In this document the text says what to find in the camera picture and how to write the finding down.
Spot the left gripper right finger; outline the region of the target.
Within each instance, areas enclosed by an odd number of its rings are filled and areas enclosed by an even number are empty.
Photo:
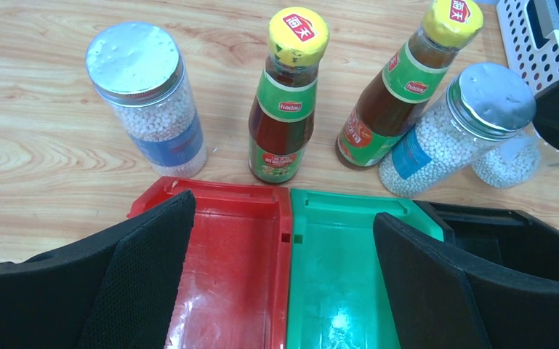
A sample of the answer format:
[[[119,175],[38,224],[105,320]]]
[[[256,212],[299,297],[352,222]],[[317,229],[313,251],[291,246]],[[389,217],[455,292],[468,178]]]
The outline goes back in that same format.
[[[559,281],[485,260],[388,213],[373,236],[402,348],[559,348]]]

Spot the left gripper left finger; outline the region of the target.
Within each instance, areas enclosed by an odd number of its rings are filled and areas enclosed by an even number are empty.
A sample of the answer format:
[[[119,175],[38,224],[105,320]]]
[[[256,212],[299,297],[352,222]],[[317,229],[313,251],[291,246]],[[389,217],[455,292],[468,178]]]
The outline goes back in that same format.
[[[0,262],[0,348],[162,348],[195,213],[187,190],[25,262]]]

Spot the black cap shaker bottle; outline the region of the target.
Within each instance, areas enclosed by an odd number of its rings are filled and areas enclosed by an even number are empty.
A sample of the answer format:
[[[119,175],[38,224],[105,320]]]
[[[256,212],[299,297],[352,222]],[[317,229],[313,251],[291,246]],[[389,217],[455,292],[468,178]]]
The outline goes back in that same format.
[[[559,142],[529,126],[481,156],[471,168],[492,187],[512,188],[559,168]]]

